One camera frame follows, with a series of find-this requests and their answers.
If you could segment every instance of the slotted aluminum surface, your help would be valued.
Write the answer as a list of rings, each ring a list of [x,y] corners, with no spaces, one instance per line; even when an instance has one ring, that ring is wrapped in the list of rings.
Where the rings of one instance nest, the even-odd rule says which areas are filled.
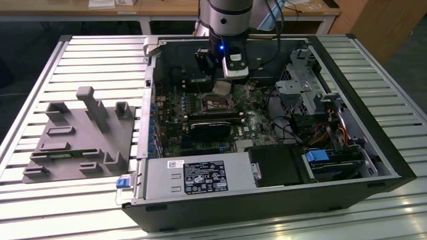
[[[22,184],[39,136],[49,121],[49,102],[85,108],[75,89],[93,85],[106,106],[129,101],[138,107],[133,142],[138,142],[145,94],[143,36],[75,36],[59,49],[46,84],[11,145],[0,176],[0,239],[389,239],[425,238],[427,232],[426,115],[402,92],[357,41],[322,36],[333,58],[390,136],[418,179],[350,209],[227,224],[181,231],[146,233],[117,205],[117,177]],[[323,75],[331,89],[334,85]],[[131,146],[131,157],[137,145]],[[130,170],[137,168],[131,161]]]

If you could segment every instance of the wooden desk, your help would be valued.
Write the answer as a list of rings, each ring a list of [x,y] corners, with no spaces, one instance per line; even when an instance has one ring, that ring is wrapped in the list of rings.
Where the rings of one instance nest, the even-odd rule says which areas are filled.
[[[90,10],[90,0],[0,0],[0,21],[141,21],[142,3],[143,0],[138,0],[134,6]]]
[[[151,21],[195,21],[198,6],[198,0],[143,0],[141,5],[143,33],[153,34]],[[318,34],[329,33],[335,17],[342,13],[339,8],[330,8],[323,0],[311,0],[310,3],[298,4],[297,9],[303,11],[298,14],[298,21],[322,22]],[[283,14],[286,21],[297,21],[294,10],[285,8]]]

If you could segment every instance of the power supply label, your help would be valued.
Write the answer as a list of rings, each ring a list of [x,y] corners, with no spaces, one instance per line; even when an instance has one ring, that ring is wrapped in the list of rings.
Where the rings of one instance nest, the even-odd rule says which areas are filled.
[[[229,191],[225,161],[186,163],[183,170],[186,194]]]

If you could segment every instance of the floor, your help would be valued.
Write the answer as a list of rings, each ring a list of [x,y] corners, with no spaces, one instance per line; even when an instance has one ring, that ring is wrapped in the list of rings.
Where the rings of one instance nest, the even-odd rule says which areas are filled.
[[[193,23],[154,23],[154,33],[191,33]],[[14,82],[0,88],[0,141],[3,140],[27,94],[38,80],[62,35],[135,35],[137,22],[54,22],[47,28],[39,22],[0,22],[0,65],[9,67]],[[427,17],[409,36],[385,68],[427,112]],[[7,74],[0,74],[0,86]]]

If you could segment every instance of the table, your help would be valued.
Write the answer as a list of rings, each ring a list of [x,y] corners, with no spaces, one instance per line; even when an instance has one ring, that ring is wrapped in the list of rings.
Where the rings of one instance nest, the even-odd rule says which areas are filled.
[[[115,9],[90,10],[90,0],[3,0],[0,21],[5,22],[83,22],[83,21],[138,21],[145,35],[151,35],[151,21],[195,21],[198,0],[138,0],[134,6],[117,5]],[[298,4],[303,11],[283,9],[286,21],[321,22],[317,33],[327,34],[339,8],[330,8],[323,0]]]
[[[141,21],[142,3],[90,10],[90,0],[3,0],[0,22]]]
[[[187,229],[179,233],[146,233],[117,204],[117,177],[21,183],[25,166],[49,122],[45,114],[49,103],[65,101],[70,109],[85,108],[75,95],[78,87],[85,85],[95,88],[95,98],[103,100],[106,107],[118,101],[127,101],[137,107],[130,171],[137,170],[141,106],[147,90],[146,37],[74,36],[63,37],[58,43],[0,146],[3,240],[424,237],[427,232],[427,116],[359,41],[345,35],[321,36],[319,40],[418,175],[417,180],[393,192],[377,194],[349,209],[331,212]],[[323,77],[334,91],[329,76],[323,74]]]
[[[195,21],[198,18],[198,0],[143,0],[141,5],[141,27],[146,35],[151,35],[151,21]],[[303,11],[297,18],[297,12],[285,8],[285,21],[321,22],[317,34],[329,34],[335,17],[341,15],[339,8],[330,8],[323,0],[297,4]]]

